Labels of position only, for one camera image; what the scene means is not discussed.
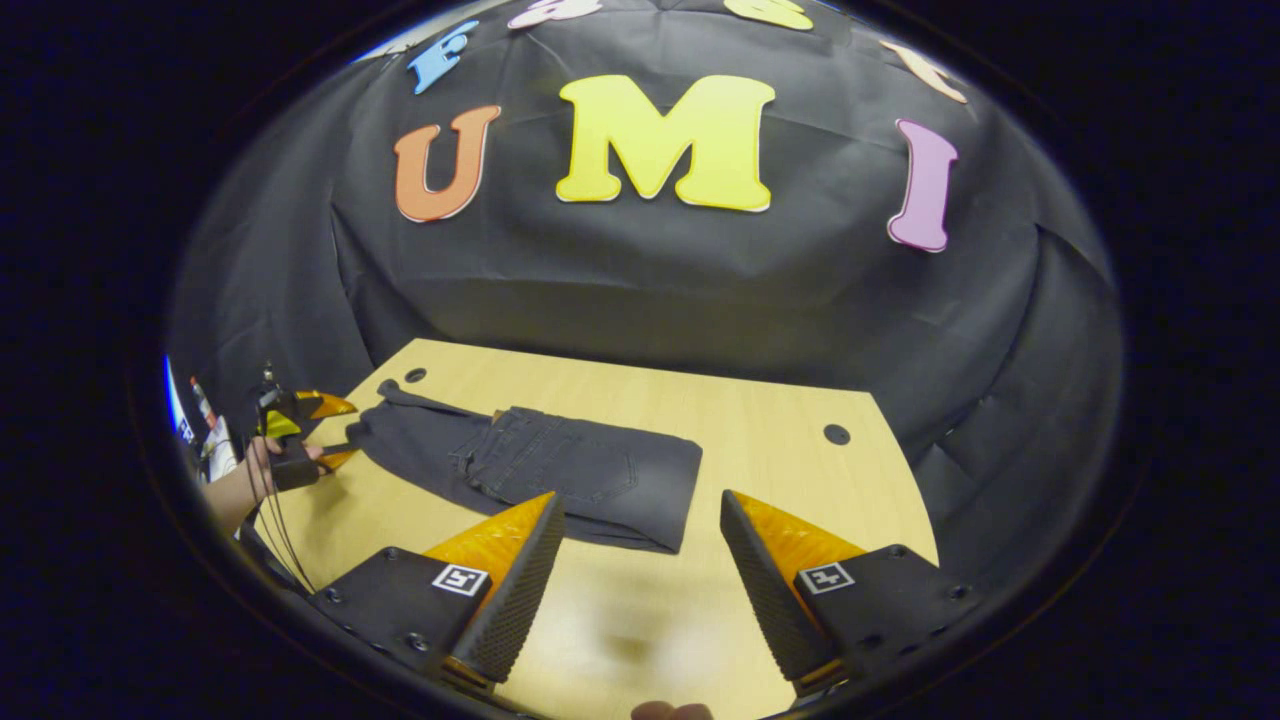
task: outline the jeans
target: jeans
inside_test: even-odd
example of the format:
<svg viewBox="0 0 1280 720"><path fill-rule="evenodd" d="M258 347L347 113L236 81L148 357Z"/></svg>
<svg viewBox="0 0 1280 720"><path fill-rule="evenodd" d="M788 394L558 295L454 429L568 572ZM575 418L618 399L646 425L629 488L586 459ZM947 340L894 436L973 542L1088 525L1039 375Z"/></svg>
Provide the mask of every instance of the jeans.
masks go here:
<svg viewBox="0 0 1280 720"><path fill-rule="evenodd" d="M672 436L511 407L497 420L399 389L347 437L370 460L445 500L493 515L549 491L566 536L680 552L701 448Z"/></svg>

